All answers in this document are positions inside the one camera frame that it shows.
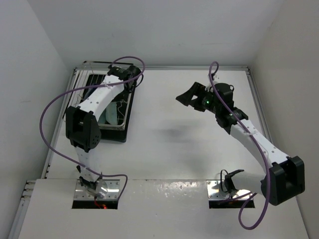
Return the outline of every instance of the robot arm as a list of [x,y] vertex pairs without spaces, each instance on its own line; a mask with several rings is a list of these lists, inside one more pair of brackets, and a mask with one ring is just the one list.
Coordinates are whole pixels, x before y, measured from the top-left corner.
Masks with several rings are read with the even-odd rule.
[[[285,153],[274,147],[251,123],[248,116],[240,109],[234,107],[234,87],[226,83],[214,81],[214,86],[227,106],[233,111],[238,119],[251,131],[246,130],[237,123],[237,120],[230,114],[221,101],[217,98],[212,87],[195,82],[193,86],[176,99],[185,106],[191,105],[195,110],[204,112],[208,110],[215,114],[217,123],[225,131],[237,139],[255,157],[266,172],[263,158],[250,137],[254,138],[260,145],[267,158],[270,168],[271,194],[270,203],[278,205],[305,190],[305,166],[299,157],[290,158]],[[224,187],[229,193],[239,189],[250,190],[251,192],[266,195],[266,177],[264,174],[252,174],[244,170],[236,170],[225,176]]]
[[[110,67],[101,85],[120,83],[137,76],[141,71],[136,66],[122,69],[117,66]],[[108,87],[96,88],[91,95],[77,107],[68,107],[66,110],[66,137],[75,147],[79,162],[86,167],[101,172],[98,157],[95,157],[95,147],[101,140],[101,132],[97,120],[107,107],[116,101],[122,92],[129,93],[136,84],[133,81],[129,84],[118,84]],[[91,192],[98,192],[99,175],[93,174],[86,168],[77,167],[80,172],[80,182]]]

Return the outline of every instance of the white wall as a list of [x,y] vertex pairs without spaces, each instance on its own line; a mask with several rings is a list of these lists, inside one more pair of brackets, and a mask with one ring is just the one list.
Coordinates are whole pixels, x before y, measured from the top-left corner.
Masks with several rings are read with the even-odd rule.
[[287,0],[253,65],[275,144],[306,164],[298,196],[311,238],[319,238],[319,1]]
[[247,65],[283,0],[28,0],[68,67],[136,55],[148,65]]
[[[40,114],[66,88],[66,70],[26,0],[2,0],[0,7],[0,239],[7,238],[27,179],[41,176],[47,147]],[[59,104],[48,113],[52,136]]]

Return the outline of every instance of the wall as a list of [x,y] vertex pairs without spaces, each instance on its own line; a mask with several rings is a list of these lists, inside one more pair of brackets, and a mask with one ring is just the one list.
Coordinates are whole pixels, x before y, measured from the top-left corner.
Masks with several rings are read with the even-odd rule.
[[28,0],[58,53],[148,65],[247,65],[283,0]]
[[275,144],[306,164],[298,196],[311,238],[319,238],[319,1],[287,0],[267,34],[252,72]]
[[[47,147],[38,122],[45,105],[66,88],[70,72],[26,0],[0,7],[0,239],[7,238],[27,179],[41,176]],[[53,134],[59,104],[48,113]]]

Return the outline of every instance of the white table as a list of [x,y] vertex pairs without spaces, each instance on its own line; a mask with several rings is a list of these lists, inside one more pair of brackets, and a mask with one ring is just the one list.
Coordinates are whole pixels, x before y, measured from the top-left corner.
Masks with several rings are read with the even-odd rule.
[[[218,75],[220,82],[235,87],[235,106],[262,130],[246,71],[219,71]],[[147,70],[136,90],[127,142],[98,145],[103,173],[129,176],[118,210],[71,209],[79,174],[73,163],[50,153],[47,179],[37,180],[19,238],[308,238],[295,198],[270,205],[253,231],[240,227],[239,209],[208,208],[206,179],[218,178],[221,169],[262,169],[218,126],[212,113],[197,112],[175,100],[194,81],[206,85],[207,69]],[[76,158],[62,120],[53,144]],[[264,198],[257,196],[256,208],[243,214],[245,224],[256,221],[263,203]]]

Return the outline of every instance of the metal plate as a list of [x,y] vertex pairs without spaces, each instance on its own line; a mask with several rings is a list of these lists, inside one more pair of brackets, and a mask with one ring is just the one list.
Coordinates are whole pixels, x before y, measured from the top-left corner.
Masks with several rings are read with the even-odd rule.
[[[119,196],[120,191],[120,181],[119,180],[104,180],[107,185],[106,191],[108,193],[104,198],[100,198],[99,200],[104,201],[114,201]],[[80,181],[78,180],[75,187],[74,192],[74,201],[90,201],[94,200],[94,196],[86,190],[85,187],[81,186]]]
[[[237,192],[233,192],[231,194],[224,193],[220,190],[220,180],[207,180],[206,183],[209,201],[221,201],[229,198],[237,198],[241,195],[249,193],[249,191],[245,189],[238,190]],[[238,201],[246,201],[251,195],[252,194],[249,194],[246,197],[240,198]]]

